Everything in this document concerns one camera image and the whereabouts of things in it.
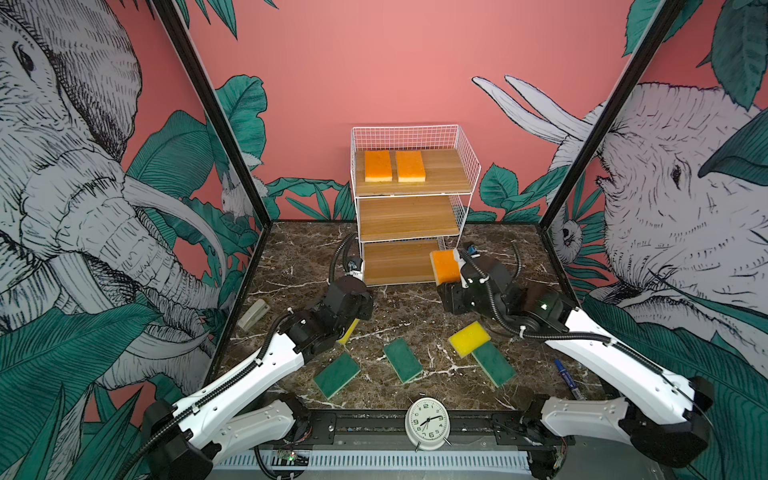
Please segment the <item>orange sponge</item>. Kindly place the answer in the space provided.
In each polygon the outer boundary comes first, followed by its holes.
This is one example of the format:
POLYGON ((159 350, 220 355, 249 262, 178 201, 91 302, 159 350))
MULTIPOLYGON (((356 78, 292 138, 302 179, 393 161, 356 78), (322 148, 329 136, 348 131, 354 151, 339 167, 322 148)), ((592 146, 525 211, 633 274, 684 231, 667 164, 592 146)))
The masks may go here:
POLYGON ((455 249, 432 251, 429 258, 437 286, 455 283, 461 279, 460 257, 455 249))
POLYGON ((391 157, 388 150, 364 152, 364 180, 369 183, 391 182, 393 178, 391 157))
POLYGON ((426 181, 426 169, 420 151, 396 151, 395 160, 400 183, 423 183, 426 181))

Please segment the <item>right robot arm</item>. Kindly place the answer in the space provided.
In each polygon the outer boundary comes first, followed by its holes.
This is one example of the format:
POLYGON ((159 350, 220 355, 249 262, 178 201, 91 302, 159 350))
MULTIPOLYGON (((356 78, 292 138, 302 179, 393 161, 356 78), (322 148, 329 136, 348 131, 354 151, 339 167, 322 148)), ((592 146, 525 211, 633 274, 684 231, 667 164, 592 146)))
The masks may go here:
POLYGON ((706 412, 713 385, 686 378, 646 358, 602 328, 568 297, 518 275, 473 245, 429 255, 443 308, 492 319, 508 338, 539 341, 577 360, 614 387, 605 401, 538 395, 519 424, 536 441, 584 436, 633 446, 657 463, 689 466, 710 444, 706 412))

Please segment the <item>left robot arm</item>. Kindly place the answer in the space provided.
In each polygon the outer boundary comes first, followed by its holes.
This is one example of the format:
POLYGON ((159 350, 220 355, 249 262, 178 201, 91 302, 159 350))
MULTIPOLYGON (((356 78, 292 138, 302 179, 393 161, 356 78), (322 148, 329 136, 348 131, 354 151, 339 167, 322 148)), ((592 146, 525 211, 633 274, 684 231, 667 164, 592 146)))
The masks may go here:
POLYGON ((262 346, 219 379, 175 403, 159 400, 144 414, 142 444, 120 467, 124 479, 146 462, 153 479, 205 479, 221 461, 251 446, 286 437, 307 417, 283 395, 250 413, 243 410, 273 384, 330 350, 357 320, 372 316, 374 295, 360 278, 362 261, 331 265, 326 292, 290 310, 268 328, 262 346))

